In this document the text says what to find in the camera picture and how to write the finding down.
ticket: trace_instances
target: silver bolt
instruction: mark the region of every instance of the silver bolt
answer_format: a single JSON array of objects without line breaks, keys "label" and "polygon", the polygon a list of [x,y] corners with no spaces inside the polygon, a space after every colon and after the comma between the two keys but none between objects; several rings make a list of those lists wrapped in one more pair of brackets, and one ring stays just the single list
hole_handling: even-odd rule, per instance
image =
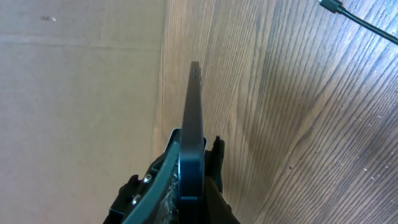
[{"label": "silver bolt", "polygon": [[136,196],[132,199],[131,204],[132,204],[132,205],[135,205],[136,203],[138,203],[139,198],[141,198],[141,195],[136,195]]},{"label": "silver bolt", "polygon": [[144,183],[148,184],[152,180],[152,176],[150,174],[145,175]]}]

